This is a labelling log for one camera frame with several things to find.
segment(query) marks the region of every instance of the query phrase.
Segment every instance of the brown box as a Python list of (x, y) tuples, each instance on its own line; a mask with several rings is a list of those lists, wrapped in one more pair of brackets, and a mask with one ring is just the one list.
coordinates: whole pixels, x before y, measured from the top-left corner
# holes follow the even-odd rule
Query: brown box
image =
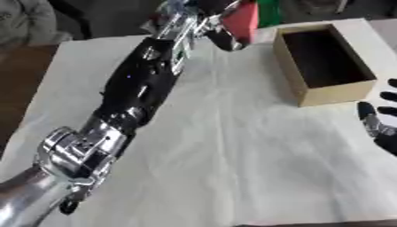
[(273, 48), (299, 106), (361, 100), (377, 80), (331, 24), (279, 28)]

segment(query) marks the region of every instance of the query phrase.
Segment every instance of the black robotic forearm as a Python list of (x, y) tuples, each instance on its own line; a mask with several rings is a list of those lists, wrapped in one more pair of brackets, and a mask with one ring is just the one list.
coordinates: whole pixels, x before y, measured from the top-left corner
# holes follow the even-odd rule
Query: black robotic forearm
[[(94, 115), (132, 137), (144, 126), (174, 87), (178, 75), (172, 72), (174, 41), (146, 38), (127, 56), (105, 86), (102, 105)], [(152, 49), (157, 56), (147, 59)]]

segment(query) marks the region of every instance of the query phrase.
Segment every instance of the person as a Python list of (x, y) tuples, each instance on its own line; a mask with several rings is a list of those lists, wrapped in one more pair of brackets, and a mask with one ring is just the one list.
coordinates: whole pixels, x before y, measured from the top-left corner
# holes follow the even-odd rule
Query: person
[(0, 1), (0, 60), (22, 45), (56, 44), (71, 40), (57, 31), (55, 13), (47, 0)]
[[(390, 86), (397, 88), (397, 79), (390, 79), (388, 83)], [(394, 92), (384, 91), (380, 93), (380, 97), (388, 101), (397, 102), (397, 93)], [(360, 120), (374, 139), (375, 144), (397, 156), (397, 128), (385, 125), (378, 118), (378, 113), (397, 117), (397, 108), (381, 106), (375, 110), (372, 104), (359, 102), (357, 109)]]

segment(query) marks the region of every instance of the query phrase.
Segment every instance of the wooden table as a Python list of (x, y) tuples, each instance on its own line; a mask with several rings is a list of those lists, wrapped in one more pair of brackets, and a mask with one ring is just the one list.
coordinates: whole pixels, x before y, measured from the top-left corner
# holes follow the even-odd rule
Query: wooden table
[[(7, 59), (0, 64), (0, 151), (5, 148), (8, 139), (23, 119), (27, 106), (37, 91), (57, 48), (57, 46), (21, 48), (10, 54)], [(397, 221), (290, 224), (278, 226), (391, 227), (397, 226)]]

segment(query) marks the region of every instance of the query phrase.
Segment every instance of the white paper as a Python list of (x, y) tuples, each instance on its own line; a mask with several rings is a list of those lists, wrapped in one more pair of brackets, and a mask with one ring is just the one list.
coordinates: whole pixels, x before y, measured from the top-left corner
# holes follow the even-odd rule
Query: white paper
[[(334, 22), (378, 75), (397, 58), (364, 20)], [(239, 52), (198, 43), (168, 100), (113, 172), (70, 216), (43, 226), (203, 227), (397, 218), (397, 158), (376, 147), (355, 103), (298, 108), (272, 53), (274, 28)], [(62, 44), (0, 165), (30, 166), (53, 129), (75, 129), (142, 36)]]

